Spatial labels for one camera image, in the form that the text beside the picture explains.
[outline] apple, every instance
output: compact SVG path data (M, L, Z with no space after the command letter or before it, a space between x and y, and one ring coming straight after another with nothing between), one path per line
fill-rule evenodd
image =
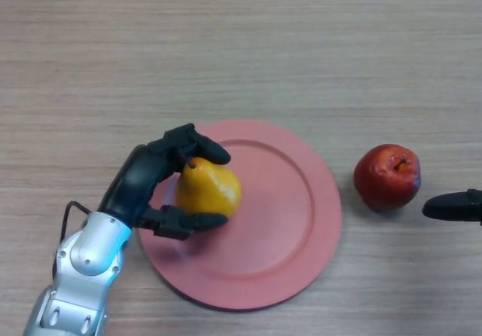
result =
M421 185L419 158L396 144L372 148L356 164L355 189L375 212L395 210L415 198Z

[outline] pear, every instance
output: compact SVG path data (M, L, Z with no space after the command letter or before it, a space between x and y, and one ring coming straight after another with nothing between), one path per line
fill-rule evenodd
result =
M181 171L174 197L188 213L214 212L230 218L241 201L241 184L227 167L193 157Z

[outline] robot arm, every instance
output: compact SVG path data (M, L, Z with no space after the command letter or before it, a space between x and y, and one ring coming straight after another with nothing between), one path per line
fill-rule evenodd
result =
M220 214L188 215L175 206L152 209L148 205L157 184L180 172L190 157L220 164L230 161L219 144L187 124L134 148L96 211L76 202L68 205L53 264L53 282L39 295L23 336L102 336L108 319L108 290L122 270L133 228L185 240L194 232L227 222ZM72 204L88 216L82 229L65 238Z

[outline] wire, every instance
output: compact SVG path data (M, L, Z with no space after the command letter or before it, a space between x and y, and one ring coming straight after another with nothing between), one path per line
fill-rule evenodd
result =
M73 206L87 215L90 213L90 210L87 207L80 204L79 202L76 202L75 200L70 201L66 206L66 211L63 213L62 230L60 231L60 243L66 238L67 223L69 222L69 213L70 213L70 209ZM55 279L56 273L57 273L57 259L55 257L52 264L52 279Z
M69 222L69 213L70 213L70 209L73 206L79 209L81 212L85 213L86 215L90 213L90 210L87 207L80 204L79 202L76 202L75 200L70 201L67 204L66 211L63 214L62 230L60 231L60 243L66 238L67 223Z

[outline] pink plate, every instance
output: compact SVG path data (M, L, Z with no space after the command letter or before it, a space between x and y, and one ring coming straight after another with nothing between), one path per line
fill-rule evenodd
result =
M295 134L254 120L197 130L223 145L243 198L222 228L184 242L140 230L159 274L185 297L224 310L255 310L305 289L337 246L341 204L327 164ZM177 176L154 192L155 208L173 203Z

